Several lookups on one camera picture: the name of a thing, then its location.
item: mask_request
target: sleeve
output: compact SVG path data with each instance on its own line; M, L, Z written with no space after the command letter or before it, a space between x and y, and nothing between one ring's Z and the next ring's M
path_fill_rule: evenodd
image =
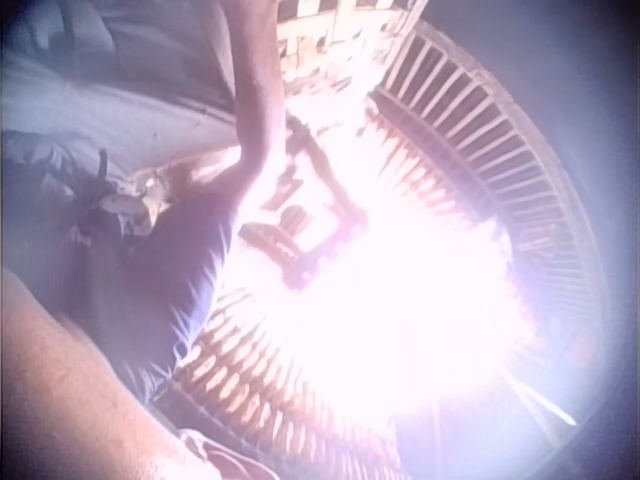
M238 230L237 213L214 192L163 212L128 255L124 286L110 307L107 356L147 403L173 374L211 316Z

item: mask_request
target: bright light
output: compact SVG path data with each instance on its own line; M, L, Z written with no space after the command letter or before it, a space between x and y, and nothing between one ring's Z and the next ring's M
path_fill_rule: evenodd
M370 211L370 231L301 294L249 263L272 334L317 391L382 426L497 375L523 321L490 235L448 231L391 198Z

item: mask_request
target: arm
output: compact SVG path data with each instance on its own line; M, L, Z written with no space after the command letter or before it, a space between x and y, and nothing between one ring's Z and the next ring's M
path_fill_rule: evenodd
M221 0L220 4L229 25L236 128L242 155L236 165L220 175L216 190L237 208L246 201L254 203L259 193L250 197L249 193L255 190L256 182L275 178L272 173L283 167L278 163L285 159L284 89L277 45L278 3L276 0Z
M3 473L11 465L16 478L221 478L4 268L2 290Z

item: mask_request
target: person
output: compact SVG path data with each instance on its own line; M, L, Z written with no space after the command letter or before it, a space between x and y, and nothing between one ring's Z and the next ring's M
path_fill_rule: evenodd
M4 265L149 402L284 167L276 0L35 2L3 46ZM239 143L151 225L137 172Z

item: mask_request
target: man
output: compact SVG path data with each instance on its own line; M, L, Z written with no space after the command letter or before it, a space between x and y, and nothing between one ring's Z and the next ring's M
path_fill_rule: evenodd
M239 211L284 167L276 15L276 0L43 0L9 32L5 265L143 403L208 319ZM144 231L127 177L236 141L238 163Z

